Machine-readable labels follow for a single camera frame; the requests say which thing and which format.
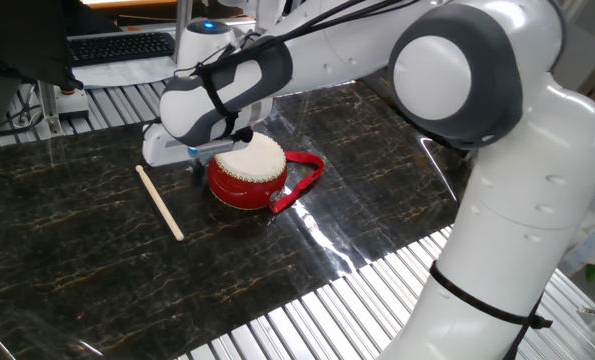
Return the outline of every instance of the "metal grating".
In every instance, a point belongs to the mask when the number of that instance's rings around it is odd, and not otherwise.
[[[86,90],[88,94],[89,115],[87,118],[76,118],[62,121],[61,126],[66,136],[82,134],[89,131],[106,129],[108,127],[123,126],[150,121],[159,116],[159,97],[166,87],[167,80],[152,84],[136,86],[122,86],[105,89]],[[17,95],[8,108],[6,117],[8,122],[0,130],[9,130],[13,126],[10,115],[22,109],[22,99],[28,94],[30,85],[24,84],[17,90]],[[36,93],[31,95],[30,105],[38,105]],[[41,112],[41,109],[31,110],[31,116]],[[52,137],[45,122],[39,123],[34,129],[15,135],[0,136],[0,148],[4,146],[23,144]]]
[[[375,359],[406,324],[450,231],[410,244],[176,360]],[[595,308],[557,270],[537,311],[554,324],[530,329],[518,359],[595,359],[595,336],[576,315],[580,306]]]

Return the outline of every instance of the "robotic arm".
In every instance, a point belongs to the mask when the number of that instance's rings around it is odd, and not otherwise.
[[[262,99],[388,66],[409,119],[479,153],[435,275],[380,359],[500,359],[595,191],[595,103],[549,72],[564,23],[554,0],[309,0],[173,79],[162,124],[191,149],[232,143]]]

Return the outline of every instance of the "red strap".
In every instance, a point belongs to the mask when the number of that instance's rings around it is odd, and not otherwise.
[[[315,180],[319,179],[321,173],[324,172],[324,161],[317,155],[296,153],[292,151],[286,151],[285,154],[286,161],[300,164],[317,165],[317,170],[315,170],[314,173],[306,176],[300,182],[298,182],[295,188],[293,189],[293,192],[275,202],[270,203],[270,210],[272,210],[275,214],[279,214],[280,212],[284,211],[284,209],[292,205],[295,202],[295,200],[297,200],[301,192],[304,191],[308,186],[310,186],[310,184],[315,182]]]

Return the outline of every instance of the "monitor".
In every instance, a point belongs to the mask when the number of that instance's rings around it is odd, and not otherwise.
[[[82,88],[68,54],[61,0],[0,0],[0,71]]]

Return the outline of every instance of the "black band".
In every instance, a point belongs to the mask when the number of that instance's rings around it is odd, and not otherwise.
[[[433,265],[430,267],[430,275],[439,283],[439,285],[443,286],[446,290],[450,291],[451,294],[455,295],[468,305],[474,307],[475,309],[484,312],[494,318],[499,320],[509,322],[511,324],[516,325],[528,325],[533,329],[541,329],[541,328],[549,328],[553,322],[551,320],[546,320],[539,315],[532,315],[532,316],[519,316],[515,314],[511,314],[504,310],[498,309],[492,305],[488,305],[485,302],[477,299],[476,297],[470,295],[469,293],[462,290],[459,286],[455,285],[452,281],[448,280],[440,271],[437,269],[437,262],[434,261]]]
[[[204,89],[206,89],[210,101],[213,102],[215,110],[219,115],[223,116],[224,120],[226,121],[226,128],[224,129],[224,132],[221,134],[221,136],[217,138],[217,140],[224,139],[228,137],[231,132],[233,132],[233,129],[235,128],[235,120],[237,120],[239,117],[239,113],[228,111],[228,109],[226,109],[226,105],[224,105],[224,103],[219,98],[219,94],[217,94],[217,89],[215,89],[211,72],[206,71],[201,63],[197,64],[194,74],[201,78],[201,81],[204,84]]]

